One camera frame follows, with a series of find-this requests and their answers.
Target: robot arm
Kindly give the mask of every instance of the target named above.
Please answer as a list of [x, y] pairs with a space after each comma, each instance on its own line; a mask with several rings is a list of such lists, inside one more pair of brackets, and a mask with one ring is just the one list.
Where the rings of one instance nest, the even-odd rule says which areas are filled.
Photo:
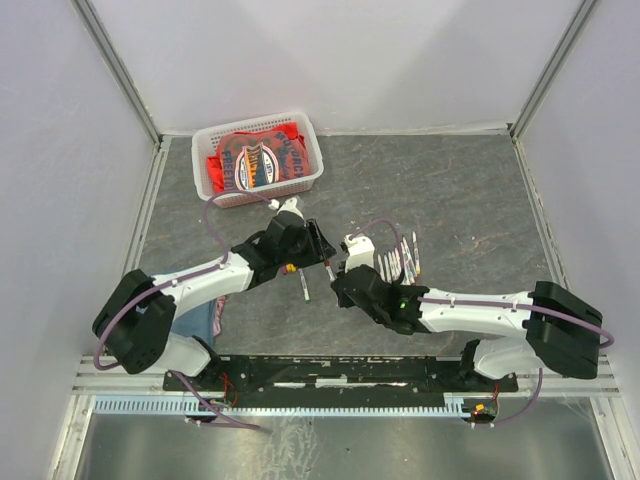
[[125, 305], [140, 293], [164, 287], [126, 312], [105, 345], [130, 374], [151, 365], [189, 377], [207, 375], [215, 353], [200, 339], [171, 333], [175, 318], [214, 298], [242, 292], [273, 279], [289, 263], [300, 268], [335, 255], [313, 219], [304, 220], [297, 198], [287, 200], [266, 230], [212, 262], [168, 275], [126, 274], [93, 323], [100, 337]]
[[456, 330], [502, 337], [469, 342], [461, 375], [495, 380], [545, 365], [574, 378], [597, 375], [599, 335], [535, 311], [549, 308], [600, 327], [600, 312], [559, 285], [538, 282], [533, 292], [468, 295], [401, 285], [401, 280], [387, 283], [373, 268], [373, 248], [366, 237], [345, 238], [349, 258], [331, 284], [340, 307], [355, 305], [405, 335]]

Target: metal frame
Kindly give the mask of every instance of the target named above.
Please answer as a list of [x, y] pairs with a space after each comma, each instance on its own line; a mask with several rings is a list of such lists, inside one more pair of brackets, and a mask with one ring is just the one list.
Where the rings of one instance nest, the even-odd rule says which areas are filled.
[[160, 143], [162, 135], [153, 123], [147, 108], [144, 106], [144, 103], [140, 98], [126, 67], [124, 66], [124, 63], [120, 60], [120, 57], [113, 48], [93, 4], [90, 0], [71, 0], [71, 3], [76, 8], [80, 19], [93, 38], [96, 47], [98, 47], [98, 50], [100, 51], [100, 55], [107, 64], [107, 67], [109, 67], [109, 70], [111, 70], [111, 73], [122, 90], [123, 95], [142, 123], [145, 132], [154, 144]]
[[597, 3], [598, 0], [582, 0], [580, 6], [573, 15], [573, 18], [569, 22], [569, 25], [564, 31], [560, 42], [551, 55], [551, 58], [545, 65], [535, 87], [533, 87], [529, 98], [522, 108], [522, 112], [511, 127], [511, 136], [514, 139], [520, 138], [529, 126], [529, 123], [533, 119], [533, 116], [542, 103], [542, 100], [544, 100], [545, 95], [549, 91], [549, 87], [562, 68], [562, 65], [569, 56], [569, 53], [571, 53], [573, 45], [575, 45], [584, 26], [587, 24]]

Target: red t-shirt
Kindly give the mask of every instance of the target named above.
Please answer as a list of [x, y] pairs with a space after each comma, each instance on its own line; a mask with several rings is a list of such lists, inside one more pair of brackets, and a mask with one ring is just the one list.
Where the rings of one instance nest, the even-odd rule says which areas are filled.
[[216, 193], [311, 175], [304, 137], [295, 122], [225, 135], [206, 164]]

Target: plastic basket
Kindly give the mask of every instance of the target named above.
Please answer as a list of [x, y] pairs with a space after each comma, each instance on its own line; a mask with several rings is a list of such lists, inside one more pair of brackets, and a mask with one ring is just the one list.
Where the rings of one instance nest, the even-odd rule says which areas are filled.
[[[282, 125], [283, 123], [289, 122], [296, 122], [298, 131], [302, 136], [304, 136], [307, 154], [309, 156], [309, 165], [311, 167], [311, 175], [285, 180], [284, 182], [273, 183], [271, 185], [263, 185], [262, 187], [256, 187], [250, 190], [252, 192], [261, 193], [268, 198], [294, 195], [296, 193], [309, 190], [313, 186], [313, 182], [316, 178], [324, 172], [320, 146], [318, 145], [318, 139], [316, 138], [316, 133], [309, 121], [309, 117], [301, 112], [289, 112], [198, 130], [193, 135], [193, 139], [191, 141], [193, 181], [196, 184], [198, 196], [202, 200], [206, 201], [209, 200], [214, 193], [213, 184], [209, 178], [209, 172], [207, 171], [206, 161], [207, 157], [216, 154], [216, 148], [218, 148], [218, 144], [222, 137], [237, 131], [260, 132], [263, 130], [269, 130], [276, 125]], [[257, 200], [254, 197], [236, 193], [216, 198], [213, 202], [218, 207], [228, 208], [256, 201]]]

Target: purple cable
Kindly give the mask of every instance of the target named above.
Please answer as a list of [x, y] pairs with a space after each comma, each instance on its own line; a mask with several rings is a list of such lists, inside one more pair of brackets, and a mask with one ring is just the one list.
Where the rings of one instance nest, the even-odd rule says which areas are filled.
[[248, 192], [246, 190], [227, 190], [221, 193], [213, 194], [204, 205], [204, 210], [202, 212], [202, 223], [204, 224], [207, 231], [216, 240], [216, 242], [218, 242], [218, 245], [220, 245], [220, 247], [222, 247], [222, 249], [224, 250], [224, 254], [222, 255], [222, 259], [220, 260], [220, 263], [217, 263], [211, 267], [203, 268], [202, 270], [198, 270], [196, 272], [191, 272], [186, 275], [176, 277], [175, 279], [168, 280], [160, 285], [155, 285], [150, 289], [145, 290], [138, 296], [134, 297], [132, 300], [130, 300], [129, 303], [127, 303], [124, 307], [122, 307], [122, 309], [118, 313], [114, 315], [114, 317], [111, 319], [111, 321], [107, 325], [107, 328], [104, 329], [104, 331], [102, 332], [102, 335], [100, 335], [100, 338], [98, 339], [98, 343], [96, 344], [93, 350], [93, 366], [96, 367], [96, 370], [100, 370], [100, 371], [111, 370], [112, 368], [115, 368], [118, 365], [120, 365], [120, 362], [113, 362], [108, 365], [103, 365], [102, 363], [100, 363], [100, 354], [102, 353], [102, 349], [104, 348], [107, 338], [109, 338], [109, 335], [111, 335], [111, 332], [113, 332], [113, 329], [116, 328], [116, 325], [118, 325], [118, 322], [122, 320], [122, 318], [127, 314], [127, 312], [129, 312], [129, 310], [134, 308], [136, 305], [138, 305], [138, 303], [140, 303], [150, 295], [153, 295], [154, 293], [159, 292], [160, 290], [171, 286], [174, 282], [181, 283], [181, 282], [184, 282], [185, 280], [190, 280], [192, 278], [196, 278], [201, 275], [206, 275], [208, 273], [215, 272], [216, 270], [220, 269], [220, 265], [226, 263], [227, 259], [229, 258], [229, 247], [224, 243], [224, 241], [222, 240], [222, 238], [220, 238], [220, 235], [218, 234], [216, 229], [209, 222], [207, 212], [209, 210], [209, 206], [213, 203], [213, 201], [216, 198], [219, 198], [223, 195], [229, 195], [232, 193], [242, 193], [244, 195], [249, 195], [259, 200], [262, 200], [267, 204], [271, 203], [271, 200], [269, 200], [264, 195], [260, 195], [259, 193], [255, 193], [255, 192]]
[[396, 227], [391, 220], [389, 220], [388, 218], [378, 218], [376, 220], [372, 220], [369, 223], [367, 223], [364, 227], [359, 228], [354, 233], [349, 235], [349, 240], [351, 240], [353, 237], [357, 237], [358, 235], [361, 235], [362, 232], [373, 227], [374, 225], [378, 225], [379, 223], [386, 223], [387, 225], [389, 225], [389, 227], [391, 227], [391, 231], [393, 232], [393, 236], [396, 238], [396, 248], [398, 249], [398, 254], [400, 255], [400, 260], [402, 261], [401, 275], [400, 275], [400, 278], [398, 278], [398, 280], [396, 281], [402, 282], [402, 279], [404, 278], [403, 276], [404, 276], [405, 267], [406, 267], [406, 265], [404, 264], [404, 255], [402, 255], [402, 242], [400, 241], [400, 235], [398, 235], [398, 230], [396, 230]]
[[170, 370], [171, 373], [173, 375], [175, 375], [175, 377], [180, 380], [182, 382], [182, 384], [186, 387], [187, 390], [189, 390], [189, 392], [191, 392], [191, 394], [196, 397], [198, 399], [198, 401], [200, 402], [200, 405], [202, 405], [204, 408], [206, 408], [207, 410], [209, 410], [210, 412], [214, 413], [216, 416], [222, 418], [223, 420], [226, 420], [229, 423], [201, 423], [200, 425], [206, 425], [209, 427], [217, 427], [217, 428], [246, 428], [249, 430], [259, 430], [260, 429], [260, 425], [255, 425], [253, 423], [243, 423], [243, 422], [239, 422], [238, 420], [235, 420], [231, 417], [228, 417], [227, 415], [225, 415], [224, 413], [222, 413], [220, 411], [221, 407], [216, 407], [215, 405], [211, 405], [209, 402], [207, 402], [204, 398], [202, 398], [202, 396], [196, 391], [195, 388], [193, 388], [193, 386], [189, 383], [189, 381], [187, 380], [187, 378], [180, 372], [176, 372], [175, 370]]
[[[446, 298], [425, 298], [420, 297], [418, 301], [422, 303], [431, 303], [436, 305], [449, 305], [451, 304], [451, 299]], [[508, 302], [494, 302], [490, 300], [456, 300], [455, 305], [460, 306], [468, 306], [468, 307], [495, 307], [495, 308], [510, 308], [513, 309], [514, 305]], [[600, 344], [600, 348], [607, 348], [613, 345], [615, 339], [611, 333], [603, 330], [600, 327], [596, 327], [595, 325], [591, 325], [590, 323], [585, 322], [580, 318], [573, 317], [571, 315], [567, 315], [566, 313], [558, 312], [557, 310], [552, 310], [551, 308], [540, 307], [538, 305], [524, 305], [524, 304], [516, 304], [516, 310], [528, 310], [530, 312], [542, 313], [543, 315], [551, 315], [552, 317], [559, 318], [560, 320], [564, 320], [569, 323], [573, 323], [574, 325], [578, 325], [586, 330], [589, 330], [593, 333], [597, 333], [602, 335], [607, 339], [606, 342]], [[540, 390], [542, 389], [542, 378], [543, 378], [543, 370], [542, 368], [538, 371], [538, 386], [536, 387], [533, 395], [529, 399], [529, 403], [518, 413], [515, 415], [511, 415], [510, 417], [505, 418], [504, 420], [498, 420], [497, 422], [492, 422], [491, 424], [480, 424], [483, 427], [490, 427], [491, 425], [504, 425], [505, 423], [511, 422], [516, 418], [520, 418], [524, 415], [525, 412], [528, 412], [531, 407], [536, 403], [538, 397], [540, 396]]]

